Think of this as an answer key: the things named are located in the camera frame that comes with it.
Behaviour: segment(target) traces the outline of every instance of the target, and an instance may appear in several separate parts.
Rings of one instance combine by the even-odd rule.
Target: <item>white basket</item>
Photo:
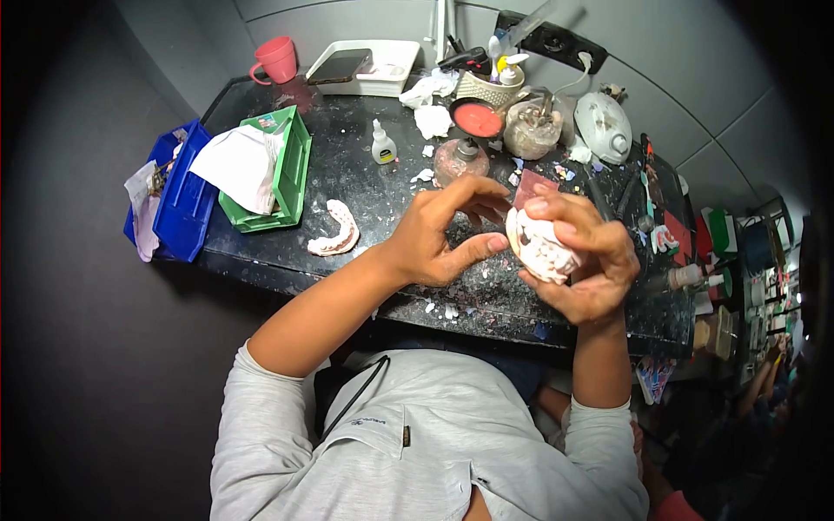
[[[369,48],[372,63],[363,68],[370,73],[357,73],[347,83],[316,85],[322,94],[347,94],[354,96],[388,96],[397,98],[409,78],[411,66],[417,58],[420,44],[405,40],[340,40],[331,43],[307,71],[309,78],[321,67],[324,60],[336,51]]]
[[[478,98],[488,101],[495,105],[503,105],[507,103],[513,94],[519,92],[521,86],[524,85],[524,71],[518,68],[518,83],[515,85],[499,85],[497,83],[486,82],[473,73],[466,71],[458,81],[458,87],[455,90],[455,99],[458,98]]]

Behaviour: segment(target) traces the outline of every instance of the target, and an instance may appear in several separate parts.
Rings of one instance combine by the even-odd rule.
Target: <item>blue plastic crate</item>
[[[173,150],[179,144],[173,132],[180,128],[184,129],[188,136],[173,162],[159,201],[159,210],[153,220],[153,232],[159,237],[159,248],[153,253],[153,257],[190,263],[203,247],[206,227],[209,225],[218,189],[188,169],[191,168],[191,163],[199,151],[211,140],[211,134],[195,119],[182,127],[160,134],[148,161],[155,159],[158,165],[162,165],[171,160]],[[133,208],[129,206],[123,231],[135,246]]]

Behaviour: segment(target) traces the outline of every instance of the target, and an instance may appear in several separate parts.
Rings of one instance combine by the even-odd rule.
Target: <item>pink mug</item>
[[[286,83],[295,78],[297,68],[295,65],[295,47],[289,36],[279,36],[266,42],[255,51],[255,59],[258,60],[249,69],[249,77],[261,85],[271,85],[270,82],[262,82],[255,77],[255,69],[264,68],[267,76],[276,83]]]

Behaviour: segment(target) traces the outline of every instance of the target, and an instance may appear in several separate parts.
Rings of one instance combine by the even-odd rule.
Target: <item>dental model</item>
[[[329,199],[327,211],[330,213],[330,217],[341,224],[339,235],[310,239],[310,242],[307,243],[308,252],[322,257],[347,252],[359,240],[359,228],[356,226],[354,216],[348,210],[347,205],[338,199]]]
[[[507,213],[507,238],[527,271],[546,283],[564,283],[585,261],[583,253],[556,238],[552,222],[531,219],[524,209],[511,208]]]

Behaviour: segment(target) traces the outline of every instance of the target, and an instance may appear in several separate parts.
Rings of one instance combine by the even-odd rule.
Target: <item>smartphone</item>
[[[308,85],[326,83],[346,83],[371,59],[370,49],[345,49],[331,54],[312,76],[307,78]]]

